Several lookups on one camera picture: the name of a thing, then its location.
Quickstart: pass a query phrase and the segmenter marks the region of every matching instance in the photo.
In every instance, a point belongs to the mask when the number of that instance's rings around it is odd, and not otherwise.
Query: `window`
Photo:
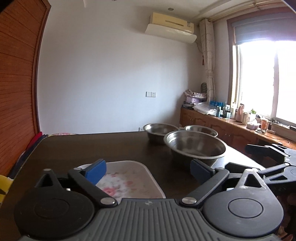
[[[234,47],[234,57],[232,98],[245,110],[296,123],[296,41],[243,43]]]

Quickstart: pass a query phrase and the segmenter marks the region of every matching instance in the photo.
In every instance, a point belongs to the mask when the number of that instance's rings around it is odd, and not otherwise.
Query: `red cloth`
[[[33,139],[30,141],[29,145],[27,146],[27,149],[29,149],[32,145],[34,145],[34,143],[41,137],[43,136],[42,132],[39,132],[38,134],[36,134]]]

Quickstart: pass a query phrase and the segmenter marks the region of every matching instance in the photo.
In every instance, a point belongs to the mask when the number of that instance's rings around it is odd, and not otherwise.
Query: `white wall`
[[[38,70],[41,130],[137,131],[177,125],[183,91],[200,90],[196,44],[145,35],[152,9],[127,1],[51,0]],[[157,92],[146,98],[146,91]]]
[[[225,102],[227,101],[229,88],[229,41],[226,20],[214,24],[214,36],[216,101]]]

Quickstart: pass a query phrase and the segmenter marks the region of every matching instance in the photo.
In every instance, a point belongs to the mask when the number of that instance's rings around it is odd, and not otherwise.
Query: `person's hand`
[[[282,224],[277,232],[277,236],[283,241],[291,241],[293,239],[293,235],[287,235],[284,228],[286,228],[291,220],[290,206],[296,206],[296,193],[291,193],[288,196],[278,196],[277,199],[283,206],[284,210],[284,218]]]

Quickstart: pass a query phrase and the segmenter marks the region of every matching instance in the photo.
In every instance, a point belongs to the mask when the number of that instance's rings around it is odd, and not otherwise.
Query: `beige curtain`
[[[215,67],[215,42],[213,23],[204,19],[200,22],[200,36],[202,40],[202,52],[205,61],[207,100],[208,102],[216,100],[215,85],[213,79]]]

